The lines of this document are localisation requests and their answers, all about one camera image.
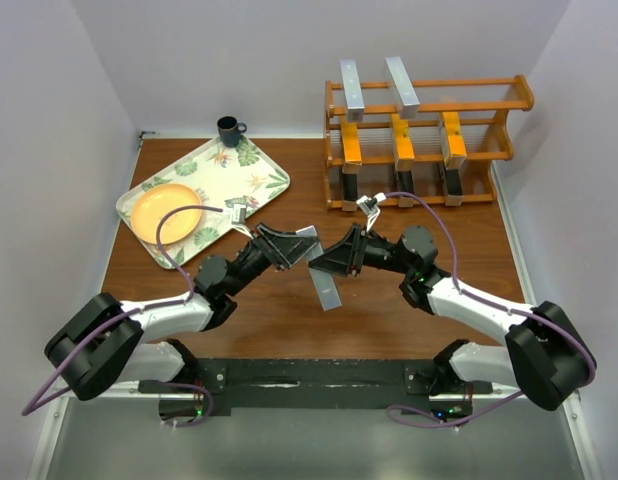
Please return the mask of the orange toothpaste box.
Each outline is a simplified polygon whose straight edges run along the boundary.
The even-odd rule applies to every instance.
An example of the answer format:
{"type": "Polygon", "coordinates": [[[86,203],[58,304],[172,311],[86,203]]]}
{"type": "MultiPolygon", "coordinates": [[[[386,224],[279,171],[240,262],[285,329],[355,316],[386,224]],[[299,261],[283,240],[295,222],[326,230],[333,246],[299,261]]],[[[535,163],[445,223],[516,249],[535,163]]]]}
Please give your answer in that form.
{"type": "Polygon", "coordinates": [[[415,161],[415,151],[410,138],[409,122],[398,114],[391,115],[393,157],[397,172],[410,171],[415,161]]]}

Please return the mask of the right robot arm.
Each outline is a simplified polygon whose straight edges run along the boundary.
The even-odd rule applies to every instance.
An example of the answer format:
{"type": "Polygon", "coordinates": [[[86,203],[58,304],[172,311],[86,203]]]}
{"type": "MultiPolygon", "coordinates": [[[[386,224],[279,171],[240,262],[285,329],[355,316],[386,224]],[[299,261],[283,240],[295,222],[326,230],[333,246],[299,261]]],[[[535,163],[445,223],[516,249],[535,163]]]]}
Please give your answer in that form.
{"type": "Polygon", "coordinates": [[[403,277],[399,289],[411,307],[495,340],[484,346],[460,339],[439,352],[419,375],[433,395],[482,381],[516,387],[535,405],[553,411],[593,380],[595,359],[561,307],[506,301],[472,288],[438,267],[437,254],[425,227],[409,227],[391,242],[355,224],[309,265],[343,277],[365,267],[398,273],[403,277]]]}

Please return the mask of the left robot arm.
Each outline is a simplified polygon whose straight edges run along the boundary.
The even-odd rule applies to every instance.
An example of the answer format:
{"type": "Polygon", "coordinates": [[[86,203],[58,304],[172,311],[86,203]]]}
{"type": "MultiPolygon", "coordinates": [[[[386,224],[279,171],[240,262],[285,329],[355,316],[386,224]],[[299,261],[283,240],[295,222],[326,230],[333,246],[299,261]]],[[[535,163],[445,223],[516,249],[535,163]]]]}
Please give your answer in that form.
{"type": "Polygon", "coordinates": [[[195,383],[196,368],[167,337],[220,327],[237,308],[234,296],[270,267],[292,268],[318,243],[312,227],[281,232],[260,223],[234,259],[206,257],[192,290],[181,295],[152,302],[94,296],[48,341],[44,354],[83,401],[133,380],[185,392],[195,383]]]}

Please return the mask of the wooden shelf rack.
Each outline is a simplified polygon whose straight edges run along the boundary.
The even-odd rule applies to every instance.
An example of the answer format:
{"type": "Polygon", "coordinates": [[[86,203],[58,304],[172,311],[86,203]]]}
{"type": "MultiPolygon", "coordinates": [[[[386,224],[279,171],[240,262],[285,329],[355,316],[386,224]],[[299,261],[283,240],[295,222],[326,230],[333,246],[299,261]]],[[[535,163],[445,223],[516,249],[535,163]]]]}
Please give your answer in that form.
{"type": "MultiPolygon", "coordinates": [[[[438,129],[442,112],[460,116],[467,158],[458,169],[463,204],[491,203],[497,197],[492,176],[496,161],[514,156],[507,123],[510,113],[533,108],[533,92],[522,75],[501,78],[420,80],[413,84],[421,104],[407,120],[415,161],[410,170],[414,194],[434,205],[444,205],[439,166],[443,163],[438,129]]],[[[356,123],[362,153],[357,169],[358,197],[377,191],[398,191],[393,157],[391,115],[398,114],[387,82],[364,82],[363,120],[356,123]]],[[[325,84],[323,133],[323,186],[329,209],[342,210],[341,169],[344,164],[340,123],[346,118],[342,82],[325,84]]]]}

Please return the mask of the silver toothpaste box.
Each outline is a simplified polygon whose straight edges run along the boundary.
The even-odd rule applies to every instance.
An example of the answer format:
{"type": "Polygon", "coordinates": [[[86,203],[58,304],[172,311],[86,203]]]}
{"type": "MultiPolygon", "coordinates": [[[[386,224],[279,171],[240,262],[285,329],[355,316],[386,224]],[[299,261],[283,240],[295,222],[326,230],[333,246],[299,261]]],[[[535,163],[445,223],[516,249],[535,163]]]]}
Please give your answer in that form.
{"type": "Polygon", "coordinates": [[[399,117],[405,120],[415,119],[420,101],[399,56],[385,58],[385,80],[399,117]]]}
{"type": "MultiPolygon", "coordinates": [[[[305,254],[304,258],[307,262],[314,260],[323,253],[323,247],[320,239],[305,254]]],[[[342,301],[333,279],[329,273],[309,268],[314,287],[316,289],[318,299],[324,311],[332,310],[342,306],[342,301]]]]}
{"type": "Polygon", "coordinates": [[[340,60],[340,72],[346,104],[346,119],[350,123],[363,120],[365,104],[356,62],[353,59],[340,60]]]}

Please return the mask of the dark blue mug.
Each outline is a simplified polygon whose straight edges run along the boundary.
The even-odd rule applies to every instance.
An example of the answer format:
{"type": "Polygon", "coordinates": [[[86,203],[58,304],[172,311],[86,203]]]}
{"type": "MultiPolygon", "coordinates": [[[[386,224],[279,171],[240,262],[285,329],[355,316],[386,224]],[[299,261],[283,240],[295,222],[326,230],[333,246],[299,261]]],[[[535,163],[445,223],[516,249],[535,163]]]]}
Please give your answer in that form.
{"type": "Polygon", "coordinates": [[[223,116],[217,121],[217,129],[221,142],[228,148],[235,148],[247,132],[247,125],[233,116],[223,116]]]}

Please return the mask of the yellow plate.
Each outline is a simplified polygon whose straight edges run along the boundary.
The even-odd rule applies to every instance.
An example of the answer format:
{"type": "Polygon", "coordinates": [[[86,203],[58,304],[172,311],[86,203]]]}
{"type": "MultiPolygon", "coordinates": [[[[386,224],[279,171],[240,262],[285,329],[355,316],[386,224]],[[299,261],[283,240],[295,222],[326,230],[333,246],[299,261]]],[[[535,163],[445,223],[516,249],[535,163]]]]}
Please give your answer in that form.
{"type": "Polygon", "coordinates": [[[158,225],[165,220],[160,241],[165,245],[175,243],[193,232],[202,211],[187,209],[167,215],[180,207],[201,205],[198,194],[186,185],[168,183],[156,186],[142,194],[134,204],[130,214],[131,229],[140,240],[156,245],[158,225]]]}

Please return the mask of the white R.O toothpaste box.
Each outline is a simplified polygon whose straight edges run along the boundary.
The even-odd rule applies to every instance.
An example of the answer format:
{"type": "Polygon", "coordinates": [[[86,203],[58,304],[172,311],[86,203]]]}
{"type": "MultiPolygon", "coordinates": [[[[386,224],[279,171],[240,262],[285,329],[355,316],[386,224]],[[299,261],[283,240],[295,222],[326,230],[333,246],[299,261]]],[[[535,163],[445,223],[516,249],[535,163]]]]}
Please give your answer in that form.
{"type": "Polygon", "coordinates": [[[344,159],[343,168],[347,172],[354,172],[362,164],[358,126],[355,122],[349,122],[343,117],[340,123],[340,130],[344,159]]]}

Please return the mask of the black toothpaste box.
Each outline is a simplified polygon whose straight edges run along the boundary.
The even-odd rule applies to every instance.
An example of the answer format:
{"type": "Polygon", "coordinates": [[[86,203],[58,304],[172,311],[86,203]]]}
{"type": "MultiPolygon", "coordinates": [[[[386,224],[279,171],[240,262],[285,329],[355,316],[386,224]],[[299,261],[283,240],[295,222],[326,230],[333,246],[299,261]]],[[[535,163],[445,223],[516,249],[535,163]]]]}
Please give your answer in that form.
{"type": "Polygon", "coordinates": [[[358,209],[358,175],[356,170],[352,170],[347,164],[341,169],[342,184],[342,210],[345,212],[355,212],[358,209]]]}
{"type": "MultiPolygon", "coordinates": [[[[410,171],[397,171],[396,186],[399,192],[407,192],[408,194],[414,194],[412,173],[410,171]]],[[[410,208],[414,205],[414,199],[408,194],[398,197],[399,208],[410,208]]]]}
{"type": "Polygon", "coordinates": [[[463,203],[464,194],[458,169],[448,169],[443,164],[439,166],[442,180],[444,205],[457,207],[463,203]]]}

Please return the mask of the leaf-patterned tray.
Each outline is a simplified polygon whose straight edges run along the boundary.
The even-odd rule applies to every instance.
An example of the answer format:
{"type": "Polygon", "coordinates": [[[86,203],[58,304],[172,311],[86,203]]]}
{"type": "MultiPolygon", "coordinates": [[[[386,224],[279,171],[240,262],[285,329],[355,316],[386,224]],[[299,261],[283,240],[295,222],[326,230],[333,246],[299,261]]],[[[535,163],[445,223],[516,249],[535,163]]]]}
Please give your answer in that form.
{"type": "MultiPolygon", "coordinates": [[[[133,208],[143,194],[162,185],[186,185],[203,204],[228,210],[236,203],[242,204],[249,217],[285,192],[290,183],[288,173],[250,139],[243,136],[237,147],[228,148],[216,137],[142,180],[118,199],[116,210],[156,263],[164,269],[173,269],[158,247],[141,239],[132,226],[133,208]]],[[[165,230],[169,222],[161,230],[168,255],[181,266],[231,231],[228,213],[202,210],[184,213],[201,214],[197,226],[184,239],[166,244],[165,230]]]]}

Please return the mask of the white yellow toothpaste box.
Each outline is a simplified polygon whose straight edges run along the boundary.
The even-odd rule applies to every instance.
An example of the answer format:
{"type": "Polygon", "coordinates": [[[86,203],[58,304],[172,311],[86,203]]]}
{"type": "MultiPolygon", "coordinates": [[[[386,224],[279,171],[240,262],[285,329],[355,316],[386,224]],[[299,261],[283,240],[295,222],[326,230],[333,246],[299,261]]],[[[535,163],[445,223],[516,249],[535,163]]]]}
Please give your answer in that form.
{"type": "Polygon", "coordinates": [[[439,115],[438,129],[444,166],[447,169],[459,169],[467,158],[459,114],[442,112],[439,115]]]}

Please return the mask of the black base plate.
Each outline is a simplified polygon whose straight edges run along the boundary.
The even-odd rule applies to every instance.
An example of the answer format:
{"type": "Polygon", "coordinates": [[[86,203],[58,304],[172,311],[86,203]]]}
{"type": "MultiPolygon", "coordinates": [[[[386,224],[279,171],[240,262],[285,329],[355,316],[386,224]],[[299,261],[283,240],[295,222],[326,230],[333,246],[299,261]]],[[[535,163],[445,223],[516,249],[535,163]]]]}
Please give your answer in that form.
{"type": "Polygon", "coordinates": [[[472,412],[469,396],[490,394],[487,382],[438,389],[425,375],[431,360],[201,358],[199,382],[214,399],[212,414],[236,409],[370,409],[394,404],[472,412]]]}

